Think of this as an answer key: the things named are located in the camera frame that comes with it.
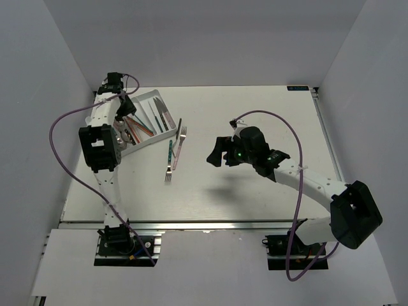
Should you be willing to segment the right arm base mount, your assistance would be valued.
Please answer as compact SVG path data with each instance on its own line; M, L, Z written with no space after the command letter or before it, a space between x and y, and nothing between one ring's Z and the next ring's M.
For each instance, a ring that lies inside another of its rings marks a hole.
M269 271L284 271L286 269L286 252L288 248L288 235L267 235L261 243L266 248L266 256ZM317 256L321 245L313 244L301 246L299 242L293 241L289 267L291 270L301 271ZM326 256L324 249L311 270L327 270L328 262L323 259Z

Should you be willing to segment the teal chopstick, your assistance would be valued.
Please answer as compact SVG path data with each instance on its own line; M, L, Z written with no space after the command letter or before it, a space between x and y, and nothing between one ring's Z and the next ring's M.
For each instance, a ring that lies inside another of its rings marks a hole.
M138 121L143 127L145 127L146 129L148 129L153 135L156 135L156 132L155 132L152 128L148 127L148 125L146 125L146 123L145 123L143 120L141 120L136 114L134 114L133 116L137 119L137 121Z

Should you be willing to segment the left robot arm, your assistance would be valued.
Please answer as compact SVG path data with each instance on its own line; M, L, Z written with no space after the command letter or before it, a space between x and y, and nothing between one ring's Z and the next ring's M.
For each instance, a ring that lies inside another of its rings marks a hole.
M120 254L129 254L135 246L129 221L121 207L118 169L122 159L119 136L113 124L136 111L124 92L123 74L111 72L96 92L94 106L86 126L79 129L80 144L86 165L92 170L105 206L101 238Z

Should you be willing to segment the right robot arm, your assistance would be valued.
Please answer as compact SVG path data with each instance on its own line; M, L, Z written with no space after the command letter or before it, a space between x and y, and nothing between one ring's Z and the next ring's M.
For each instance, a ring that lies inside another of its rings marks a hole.
M383 223L366 184L358 180L348 184L301 169L287 153L271 149L257 127L239 127L233 136L218 137L207 162L215 167L249 164L258 175L301 192L329 212L328 217L297 221L288 238L295 254L325 242L357 249Z

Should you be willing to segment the pink handled fork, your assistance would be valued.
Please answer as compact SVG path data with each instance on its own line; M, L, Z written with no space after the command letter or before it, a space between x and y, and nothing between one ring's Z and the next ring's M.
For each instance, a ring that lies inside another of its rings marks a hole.
M178 143L177 151L176 151L176 154L175 154L175 160L173 162L172 170L176 170L176 168L177 168L180 153L181 153L181 150L182 150L182 145L183 145L183 142L186 139L186 137L187 137L187 126L182 126L181 132L179 134L179 143Z

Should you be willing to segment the green handled knife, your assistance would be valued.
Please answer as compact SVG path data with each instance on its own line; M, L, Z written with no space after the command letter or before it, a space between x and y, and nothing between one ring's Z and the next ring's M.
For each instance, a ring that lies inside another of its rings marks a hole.
M163 129L162 129L161 125L160 125L159 119L158 119L156 113L154 112L153 107L152 107L150 101L149 101L148 103L149 103L150 110L151 110L151 112L152 112L152 114L153 114L153 116L154 116L154 118L155 118L156 124L157 124L157 126L158 126L158 128L159 128L159 131L160 131L160 133L163 133Z

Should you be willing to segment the orange chopstick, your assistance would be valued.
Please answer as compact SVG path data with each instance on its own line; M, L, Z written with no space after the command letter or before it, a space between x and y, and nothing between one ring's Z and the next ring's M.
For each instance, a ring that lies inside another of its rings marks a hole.
M129 127L130 133L132 134L133 139L135 140L136 144L140 143L140 138L138 137L137 133L136 133L136 129L135 127L132 125L131 121L129 119L125 119L126 124Z
M132 118L127 118L132 124L134 124L138 129L142 130L144 133L146 133L149 136L154 136L154 133L148 129L147 127L143 126L139 122L133 120Z

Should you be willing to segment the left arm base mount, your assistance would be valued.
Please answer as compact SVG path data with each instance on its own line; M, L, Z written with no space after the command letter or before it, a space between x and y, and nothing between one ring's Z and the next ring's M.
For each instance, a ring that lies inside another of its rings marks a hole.
M94 266L154 267L158 261L158 239L154 235L142 235L140 242L123 224L117 228L97 230Z

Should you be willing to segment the green handled fork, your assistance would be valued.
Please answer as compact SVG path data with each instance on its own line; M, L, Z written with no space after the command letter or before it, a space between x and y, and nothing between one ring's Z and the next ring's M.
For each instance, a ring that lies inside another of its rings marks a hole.
M169 146L168 146L168 157L167 157L167 169L165 173L165 178L164 178L164 183L165 184L170 184L171 183L171 178L172 178L172 167L171 167L171 160L173 156L173 140L169 141Z

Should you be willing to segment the dark handled knife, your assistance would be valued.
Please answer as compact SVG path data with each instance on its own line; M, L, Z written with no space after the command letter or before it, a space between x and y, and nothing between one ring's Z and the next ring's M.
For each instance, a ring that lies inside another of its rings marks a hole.
M158 113L159 113L161 122L163 123L164 129L165 129L166 131L168 131L169 129L168 129L168 125L167 125L167 123L166 123L166 120L164 119L162 104L161 104L161 102L159 101L158 98L154 98L154 104L155 104L155 106L156 106L156 108L157 108L157 111L158 111Z

